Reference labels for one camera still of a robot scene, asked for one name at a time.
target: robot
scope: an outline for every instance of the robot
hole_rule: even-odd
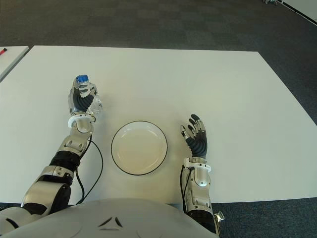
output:
[[[202,120],[189,119],[182,136],[192,150],[181,168],[183,210],[143,199],[104,199],[68,206],[71,185],[102,108],[97,88],[86,75],[77,76],[69,94],[71,128],[57,153],[26,192],[21,207],[0,212],[4,238],[218,238],[221,212],[213,214],[206,164],[207,138]]]

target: white plate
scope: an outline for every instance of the white plate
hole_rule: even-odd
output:
[[[167,153],[167,140],[156,125],[134,121],[113,137],[111,154],[115,164],[131,175],[145,175],[161,165]]]

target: black cable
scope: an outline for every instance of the black cable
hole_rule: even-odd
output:
[[[180,171],[179,183],[180,183],[180,192],[181,192],[181,194],[182,194],[183,211],[185,212],[186,206],[185,206],[184,193],[183,193],[183,182],[182,182],[182,177],[183,177],[184,168],[185,168],[185,167],[182,165],[182,170]]]
[[[98,151],[99,151],[99,154],[100,154],[100,157],[101,157],[101,162],[102,162],[101,171],[100,171],[100,174],[99,174],[99,176],[98,176],[96,182],[95,182],[94,185],[91,187],[91,189],[88,191],[88,193],[85,195],[85,190],[84,190],[84,188],[83,188],[83,186],[82,186],[82,183],[81,183],[81,180],[80,180],[80,178],[79,178],[78,171],[77,171],[77,169],[75,170],[78,183],[79,183],[80,187],[82,188],[82,198],[76,203],[76,205],[82,203],[82,202],[86,199],[86,197],[88,196],[88,194],[93,190],[93,188],[95,187],[95,185],[96,185],[97,182],[99,181],[99,179],[100,179],[100,177],[101,177],[101,174],[103,173],[103,169],[104,169],[104,158],[103,158],[103,155],[102,155],[102,153],[101,153],[99,147],[97,146],[97,144],[91,140],[91,137],[90,137],[90,140],[89,140],[89,144],[88,144],[88,146],[87,146],[85,152],[83,153],[83,155],[86,153],[86,151],[87,151],[87,149],[88,149],[88,147],[89,147],[89,145],[90,145],[91,142],[96,146],[96,148],[97,148]]]
[[[81,156],[80,156],[80,159],[85,155],[85,153],[87,152],[87,150],[88,150],[88,148],[89,148],[89,146],[90,146],[90,143],[91,143],[91,140],[93,139],[93,135],[90,135],[90,137],[89,137],[89,143],[88,143],[88,145],[87,145],[87,147],[86,147],[86,150],[84,151],[84,153],[82,153],[81,154]]]
[[[185,193],[186,193],[186,188],[187,188],[187,185],[188,185],[188,181],[189,181],[189,177],[190,177],[190,174],[192,173],[192,171],[195,169],[194,167],[190,167],[188,168],[189,169],[189,174],[188,174],[188,177],[187,177],[187,181],[186,181],[186,185],[185,185],[185,188],[184,188],[184,192],[183,192],[183,211],[185,214],[187,214],[187,208],[186,208],[186,205],[185,205]]]
[[[89,143],[88,143],[88,145],[87,145],[85,151],[81,154],[79,160],[81,160],[81,158],[82,158],[82,157],[85,155],[85,153],[87,152],[87,150],[88,150],[88,148],[89,148],[89,146],[90,146],[90,143],[91,143],[92,138],[93,138],[93,135],[90,135],[90,137],[89,137]],[[84,197],[85,197],[85,189],[84,189],[84,186],[83,186],[83,184],[82,184],[82,182],[81,182],[81,180],[80,180],[80,178],[79,178],[79,175],[78,175],[78,167],[76,167],[76,169],[75,169],[75,174],[76,174],[76,178],[77,178],[78,183],[79,183],[80,188],[81,188],[81,199],[76,203],[76,205],[77,205],[77,204],[80,204],[80,203],[82,203],[82,202],[84,201],[84,199],[85,199],[85,198],[84,198]]]
[[[83,186],[83,184],[81,183],[81,180],[80,180],[80,178],[79,178],[79,176],[78,176],[77,167],[76,167],[76,169],[75,169],[75,174],[76,174],[76,178],[77,178],[77,180],[78,180],[78,183],[79,183],[79,185],[80,185],[80,187],[81,187],[81,199],[76,203],[76,205],[77,205],[77,204],[82,203],[82,202],[84,201],[85,190],[84,190],[84,186]]]
[[[91,192],[91,190],[93,190],[93,188],[95,187],[96,183],[98,182],[98,180],[100,179],[100,176],[101,174],[103,173],[103,169],[104,169],[104,159],[103,159],[103,155],[100,151],[100,149],[98,148],[98,146],[95,144],[95,142],[91,141],[95,146],[96,148],[98,149],[99,151],[99,154],[100,154],[100,157],[101,157],[101,170],[100,170],[100,174],[96,180],[96,182],[94,183],[94,185],[91,187],[91,189],[89,190],[89,192],[87,192],[86,196],[84,197],[83,201],[85,200],[85,198],[88,196],[88,194]]]

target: robot finger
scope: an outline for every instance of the robot finger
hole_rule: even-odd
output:
[[[193,119],[189,118],[189,122],[194,126],[196,133],[198,133],[198,125],[196,124],[196,122],[194,122]]]
[[[186,139],[190,138],[190,135],[188,134],[188,132],[186,131],[184,126],[180,126],[180,133],[182,134],[182,136]]]
[[[190,131],[193,133],[193,137],[195,137],[196,136],[195,129],[193,129],[193,127],[191,125],[188,125],[188,129],[190,129]]]
[[[199,125],[200,130],[201,130],[202,132],[205,132],[206,129],[205,129],[205,125],[204,125],[203,121],[199,119],[199,120],[197,121],[197,123],[198,123],[198,125]]]
[[[192,114],[192,119],[194,119],[197,124],[197,132],[202,131],[201,124],[199,123],[199,121],[201,121],[200,118],[197,115]]]

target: blue bottle cap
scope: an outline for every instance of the blue bottle cap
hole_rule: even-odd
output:
[[[78,75],[78,76],[76,77],[76,81],[77,81],[77,83],[85,83],[85,82],[88,82],[88,81],[89,81],[89,78],[88,78],[88,76],[87,76],[86,74],[84,74],[84,75]]]

